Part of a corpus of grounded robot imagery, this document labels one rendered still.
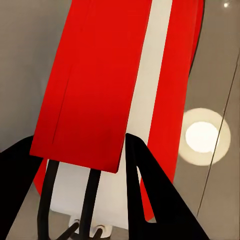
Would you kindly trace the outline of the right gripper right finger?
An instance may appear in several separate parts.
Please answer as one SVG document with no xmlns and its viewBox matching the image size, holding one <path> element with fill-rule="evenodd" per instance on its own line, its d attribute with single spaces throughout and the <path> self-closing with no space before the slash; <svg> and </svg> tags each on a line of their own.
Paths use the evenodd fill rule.
<svg viewBox="0 0 240 240">
<path fill-rule="evenodd" d="M 145 142 L 125 134 L 129 240 L 210 240 Z M 137 167 L 156 219 L 145 220 Z"/>
</svg>

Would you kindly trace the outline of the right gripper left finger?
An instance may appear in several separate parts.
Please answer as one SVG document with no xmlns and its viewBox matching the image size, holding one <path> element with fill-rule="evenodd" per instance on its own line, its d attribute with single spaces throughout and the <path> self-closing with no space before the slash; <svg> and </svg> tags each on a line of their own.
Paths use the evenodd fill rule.
<svg viewBox="0 0 240 240">
<path fill-rule="evenodd" d="M 0 153 L 0 240 L 5 240 L 43 158 L 29 155 L 33 136 Z"/>
</svg>

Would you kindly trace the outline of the radio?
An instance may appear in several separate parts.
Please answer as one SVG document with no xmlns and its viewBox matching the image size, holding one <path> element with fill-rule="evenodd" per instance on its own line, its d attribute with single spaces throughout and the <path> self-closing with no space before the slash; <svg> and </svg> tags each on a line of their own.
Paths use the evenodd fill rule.
<svg viewBox="0 0 240 240">
<path fill-rule="evenodd" d="M 70 216 L 56 240 L 110 240 L 129 229 L 126 133 L 141 138 L 173 184 L 188 78 L 205 0 L 72 0 L 29 155 L 40 203 Z M 145 220 L 154 216 L 137 167 Z"/>
</svg>

